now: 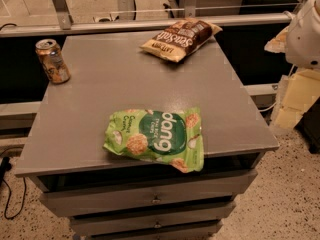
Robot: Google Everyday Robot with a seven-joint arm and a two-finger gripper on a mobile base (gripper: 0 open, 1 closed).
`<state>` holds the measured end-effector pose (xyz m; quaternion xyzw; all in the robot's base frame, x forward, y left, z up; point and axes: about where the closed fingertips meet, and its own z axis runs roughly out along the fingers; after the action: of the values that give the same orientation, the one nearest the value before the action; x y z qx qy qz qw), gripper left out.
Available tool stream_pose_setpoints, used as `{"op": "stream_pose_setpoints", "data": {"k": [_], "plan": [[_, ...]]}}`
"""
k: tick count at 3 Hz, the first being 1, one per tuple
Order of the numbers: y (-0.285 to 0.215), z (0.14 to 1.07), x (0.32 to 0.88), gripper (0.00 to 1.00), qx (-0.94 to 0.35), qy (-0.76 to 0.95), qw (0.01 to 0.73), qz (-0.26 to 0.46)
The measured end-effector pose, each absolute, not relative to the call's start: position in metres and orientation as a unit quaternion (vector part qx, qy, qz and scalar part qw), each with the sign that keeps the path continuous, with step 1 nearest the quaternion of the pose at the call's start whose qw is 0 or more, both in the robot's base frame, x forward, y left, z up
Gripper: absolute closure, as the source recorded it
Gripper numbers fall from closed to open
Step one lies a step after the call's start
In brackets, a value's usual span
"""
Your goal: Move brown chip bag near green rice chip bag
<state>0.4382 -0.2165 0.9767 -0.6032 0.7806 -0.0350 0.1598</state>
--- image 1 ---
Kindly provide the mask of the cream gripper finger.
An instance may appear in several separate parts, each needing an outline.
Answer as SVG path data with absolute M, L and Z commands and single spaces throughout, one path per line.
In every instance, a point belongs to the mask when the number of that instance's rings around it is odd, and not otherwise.
M 288 78 L 279 110 L 272 122 L 282 129 L 293 129 L 320 97 L 320 71 L 299 69 Z
M 274 38 L 266 43 L 264 50 L 271 53 L 284 53 L 288 28 L 282 29 Z

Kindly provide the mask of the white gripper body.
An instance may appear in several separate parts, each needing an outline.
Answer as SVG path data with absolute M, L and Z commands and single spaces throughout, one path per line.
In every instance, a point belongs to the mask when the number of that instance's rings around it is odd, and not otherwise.
M 308 0 L 290 22 L 285 55 L 297 67 L 320 69 L 320 0 Z

